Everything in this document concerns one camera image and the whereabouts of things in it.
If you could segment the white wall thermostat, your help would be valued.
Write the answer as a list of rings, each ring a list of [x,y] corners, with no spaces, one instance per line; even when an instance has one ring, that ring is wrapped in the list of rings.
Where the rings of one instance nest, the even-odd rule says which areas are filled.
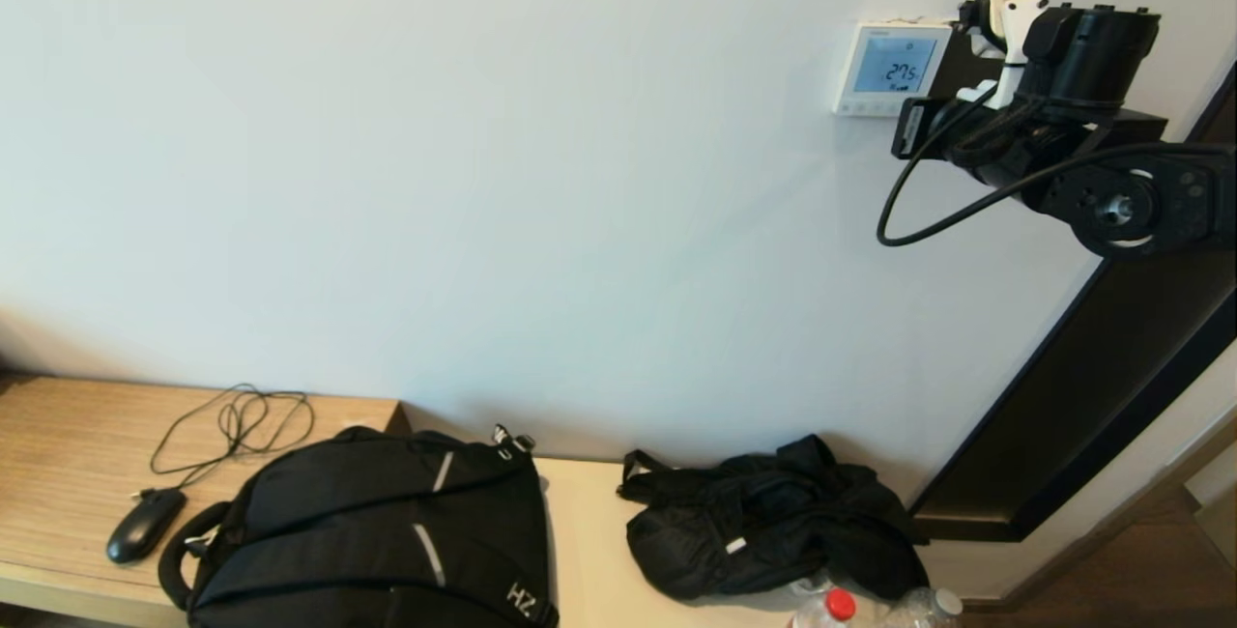
[[[905,100],[927,96],[952,33],[944,21],[856,23],[831,104],[834,116],[896,117]]]

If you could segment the large black backpack HZ print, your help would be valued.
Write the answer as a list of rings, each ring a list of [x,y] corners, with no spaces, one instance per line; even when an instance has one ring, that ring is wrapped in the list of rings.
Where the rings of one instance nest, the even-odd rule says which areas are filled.
[[[560,628],[533,451],[349,426],[190,518],[160,587],[188,628]]]

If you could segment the black wall switch panel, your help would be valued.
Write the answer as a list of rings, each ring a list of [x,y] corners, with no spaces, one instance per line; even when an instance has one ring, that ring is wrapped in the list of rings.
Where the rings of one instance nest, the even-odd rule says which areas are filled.
[[[962,88],[980,85],[985,79],[999,79],[1006,54],[983,35],[952,31],[936,70],[931,96],[952,99]]]

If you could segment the cream low cabinet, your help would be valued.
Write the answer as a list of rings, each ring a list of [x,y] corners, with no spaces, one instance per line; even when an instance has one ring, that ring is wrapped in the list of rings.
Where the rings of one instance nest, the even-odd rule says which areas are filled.
[[[785,628],[805,600],[789,587],[687,603],[647,583],[626,524],[641,506],[620,498],[622,465],[537,457],[554,553],[562,628]]]

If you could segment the black computer mouse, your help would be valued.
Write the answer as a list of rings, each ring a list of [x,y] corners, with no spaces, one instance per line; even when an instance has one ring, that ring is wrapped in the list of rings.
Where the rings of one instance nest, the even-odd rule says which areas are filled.
[[[186,508],[188,498],[181,488],[150,488],[140,491],[134,499],[132,509],[106,539],[106,560],[116,565],[148,558]]]

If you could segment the crumpled black fabric bag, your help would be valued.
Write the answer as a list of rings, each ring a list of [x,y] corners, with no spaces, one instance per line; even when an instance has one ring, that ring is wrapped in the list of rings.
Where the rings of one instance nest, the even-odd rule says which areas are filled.
[[[616,492],[642,506],[626,525],[633,561],[677,601],[761,593],[821,572],[884,601],[931,583],[918,554],[928,539],[901,496],[816,435],[714,467],[670,467],[633,450]]]

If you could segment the white cap clear bottle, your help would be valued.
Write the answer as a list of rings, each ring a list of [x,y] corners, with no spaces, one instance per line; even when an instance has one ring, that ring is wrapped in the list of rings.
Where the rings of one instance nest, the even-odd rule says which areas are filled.
[[[962,598],[950,588],[912,588],[877,616],[875,628],[962,628]]]

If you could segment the red cap water bottle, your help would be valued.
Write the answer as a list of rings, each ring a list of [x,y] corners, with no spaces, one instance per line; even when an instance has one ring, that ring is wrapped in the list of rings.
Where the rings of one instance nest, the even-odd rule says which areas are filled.
[[[846,588],[828,588],[805,597],[785,628],[851,628],[856,612],[852,593]]]

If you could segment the light wooden desk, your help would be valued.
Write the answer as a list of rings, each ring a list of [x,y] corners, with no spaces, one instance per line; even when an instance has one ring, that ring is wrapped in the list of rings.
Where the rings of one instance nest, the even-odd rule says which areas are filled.
[[[187,628],[158,582],[158,553],[106,560],[106,539],[142,490],[183,486],[184,523],[230,499],[268,461],[346,426],[409,431],[392,399],[0,380],[0,626],[9,609],[135,628]],[[213,460],[199,481],[186,475]]]

